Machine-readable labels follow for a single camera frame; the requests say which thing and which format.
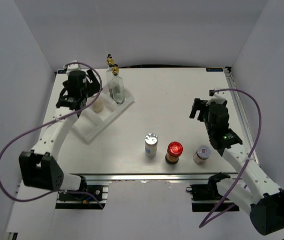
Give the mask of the glass bottle clear liquid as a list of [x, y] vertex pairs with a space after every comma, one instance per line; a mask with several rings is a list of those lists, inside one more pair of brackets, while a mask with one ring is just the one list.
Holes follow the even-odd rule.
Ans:
[[116, 104], [121, 105], [125, 101], [125, 93], [123, 79], [119, 76], [117, 64], [114, 64], [111, 72], [113, 76], [109, 84], [109, 89], [111, 90], [113, 100]]

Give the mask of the shaker jar metal lid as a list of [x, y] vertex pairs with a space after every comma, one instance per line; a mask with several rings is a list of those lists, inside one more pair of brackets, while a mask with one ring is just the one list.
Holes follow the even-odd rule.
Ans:
[[95, 113], [100, 113], [104, 109], [104, 105], [102, 101], [96, 101], [92, 104], [92, 110]]

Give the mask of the glass bottle dark sauce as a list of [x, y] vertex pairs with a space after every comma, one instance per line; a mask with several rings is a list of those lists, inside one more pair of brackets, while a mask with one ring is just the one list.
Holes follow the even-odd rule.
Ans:
[[107, 61], [106, 61], [107, 65], [108, 65], [108, 69], [106, 71], [106, 80], [107, 80], [107, 84], [108, 84], [108, 89], [109, 89], [109, 94], [110, 97], [113, 98], [113, 93], [112, 93], [112, 89], [111, 89], [111, 80], [113, 78], [113, 74], [112, 74], [112, 68], [114, 66], [114, 60], [112, 59], [111, 54], [107, 55]]

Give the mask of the red lid sauce jar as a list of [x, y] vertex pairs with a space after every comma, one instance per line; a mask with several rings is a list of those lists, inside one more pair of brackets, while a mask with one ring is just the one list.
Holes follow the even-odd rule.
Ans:
[[174, 165], [178, 163], [182, 153], [183, 153], [182, 144], [177, 141], [173, 141], [168, 145], [165, 160], [167, 163]]

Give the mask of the blue label shaker jar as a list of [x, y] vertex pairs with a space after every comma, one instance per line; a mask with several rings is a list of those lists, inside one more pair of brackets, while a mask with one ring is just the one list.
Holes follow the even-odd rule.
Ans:
[[154, 157], [157, 153], [158, 136], [150, 132], [145, 136], [145, 154], [148, 157]]

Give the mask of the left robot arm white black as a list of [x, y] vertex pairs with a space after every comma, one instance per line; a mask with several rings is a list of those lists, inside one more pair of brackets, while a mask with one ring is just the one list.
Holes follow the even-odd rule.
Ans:
[[88, 98], [99, 95], [101, 89], [92, 69], [68, 73], [56, 103], [53, 122], [31, 150], [19, 156], [24, 185], [48, 191], [70, 191], [78, 200], [87, 195], [84, 178], [63, 172], [57, 160], [62, 144], [86, 107]]

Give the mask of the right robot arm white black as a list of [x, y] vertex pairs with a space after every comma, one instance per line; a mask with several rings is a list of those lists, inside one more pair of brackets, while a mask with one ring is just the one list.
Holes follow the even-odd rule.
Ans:
[[251, 220], [263, 236], [284, 229], [284, 189], [270, 179], [260, 166], [248, 157], [240, 137], [229, 128], [229, 114], [225, 99], [213, 101], [195, 98], [190, 118], [197, 116], [205, 124], [209, 141], [245, 182], [243, 188], [220, 172], [208, 179], [206, 186], [194, 190], [194, 200], [229, 199]]

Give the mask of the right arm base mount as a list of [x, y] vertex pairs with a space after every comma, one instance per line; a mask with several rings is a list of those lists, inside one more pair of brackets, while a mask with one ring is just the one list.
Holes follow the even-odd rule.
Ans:
[[207, 183], [191, 184], [186, 187], [186, 192], [191, 194], [191, 199], [198, 204], [198, 206], [192, 204], [192, 211], [206, 212], [209, 211], [208, 207], [214, 207], [222, 198], [222, 195], [218, 193], [216, 184], [223, 179], [230, 178], [230, 175], [219, 172], [210, 176]]

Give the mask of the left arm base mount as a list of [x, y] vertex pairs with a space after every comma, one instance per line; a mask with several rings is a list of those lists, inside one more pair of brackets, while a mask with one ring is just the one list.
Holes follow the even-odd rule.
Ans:
[[62, 190], [57, 195], [58, 210], [102, 210], [108, 198], [109, 184], [88, 181], [79, 191]]

